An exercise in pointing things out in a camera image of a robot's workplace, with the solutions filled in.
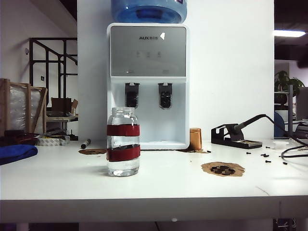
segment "potted plant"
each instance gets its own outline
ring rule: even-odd
[[[275,74],[275,82],[274,82],[274,91],[275,92],[288,92],[289,85],[293,85],[293,97],[299,94],[299,88],[304,87],[302,81],[298,78],[289,78],[289,75],[286,71],[280,71]],[[283,119],[287,120],[287,110],[288,107],[285,105],[287,103],[287,94],[275,93],[274,94],[274,102],[275,102],[275,111],[283,110],[284,112],[279,113]]]

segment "glass jar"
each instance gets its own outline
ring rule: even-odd
[[[140,126],[133,107],[114,107],[107,125],[108,174],[134,175],[139,169]]]

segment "wooden crate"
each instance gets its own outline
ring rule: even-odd
[[[45,133],[46,95],[46,88],[0,79],[0,136],[9,129]]]

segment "blue cloth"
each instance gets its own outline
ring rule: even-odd
[[[18,144],[0,147],[0,165],[26,159],[38,153],[38,149],[32,145]]]

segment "red band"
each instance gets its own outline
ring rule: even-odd
[[[123,150],[107,149],[107,160],[110,162],[132,160],[140,156],[140,145]]]
[[[107,136],[140,136],[140,126],[136,124],[107,125]]]

